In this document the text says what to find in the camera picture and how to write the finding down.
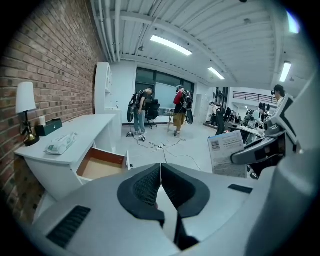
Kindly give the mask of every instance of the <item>fluorescent light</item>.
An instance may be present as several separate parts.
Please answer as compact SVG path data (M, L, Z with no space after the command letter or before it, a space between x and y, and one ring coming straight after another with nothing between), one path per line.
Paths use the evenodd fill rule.
M179 45L177 45L177 44L175 44L175 43L173 43L173 42L170 42L170 41L168 41L168 40L166 40L166 39L163 39L163 38L161 38L161 37L158 37L158 36L156 36L156 35L153 35L150 40L151 40L151 41L154 41L154 42L157 42L157 43L159 43L159 44L168 46L168 47L170 47L170 48L172 48L172 49L175 49L175 50L179 51L180 53L183 53L183 54L185 54L185 55L187 55L187 56L189 56L189 55L192 54L191 51L188 51L187 49L185 49L185 48L183 48L183 47L181 47L181 46L179 46Z
M214 73L218 78L220 78L221 80L224 80L225 78L219 74L218 71L216 71L213 67L209 67L208 70L210 70L212 73Z
M290 69L291 69L291 63L285 61L284 62L284 66L283 66L283 70L282 70L282 74L281 74L281 77L280 77L280 82L286 81Z
M288 21L289 21L289 31L291 33L298 34L299 33L299 24L295 20L295 18L287 11L286 14L288 15Z

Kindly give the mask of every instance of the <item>office chair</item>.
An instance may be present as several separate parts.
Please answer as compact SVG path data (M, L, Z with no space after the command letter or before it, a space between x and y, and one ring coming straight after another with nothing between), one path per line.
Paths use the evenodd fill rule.
M158 127L157 124L154 122L154 119L158 116L158 110L160 108L160 104L152 102L147 102L145 104L145 119L147 123L145 126L150 126L151 130L153 129L152 126Z

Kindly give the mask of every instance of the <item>barcode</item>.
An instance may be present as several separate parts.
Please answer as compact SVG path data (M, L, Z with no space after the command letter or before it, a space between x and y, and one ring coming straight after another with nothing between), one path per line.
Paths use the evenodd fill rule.
M218 151L218 150L220 150L219 141L218 141L218 140L211 141L211 148L212 148L212 151Z

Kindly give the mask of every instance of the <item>open drawer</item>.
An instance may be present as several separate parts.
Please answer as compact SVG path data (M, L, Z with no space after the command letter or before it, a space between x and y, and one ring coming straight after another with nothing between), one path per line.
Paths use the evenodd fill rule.
M125 155L90 148L76 174L82 184L102 177L120 174L130 170L129 152Z

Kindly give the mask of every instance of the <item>whiteboard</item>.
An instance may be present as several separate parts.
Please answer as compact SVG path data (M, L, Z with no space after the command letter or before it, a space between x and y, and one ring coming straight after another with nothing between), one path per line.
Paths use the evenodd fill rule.
M171 85L157 82L155 84L154 98L158 100L161 108L174 109L174 99L177 94L177 88Z

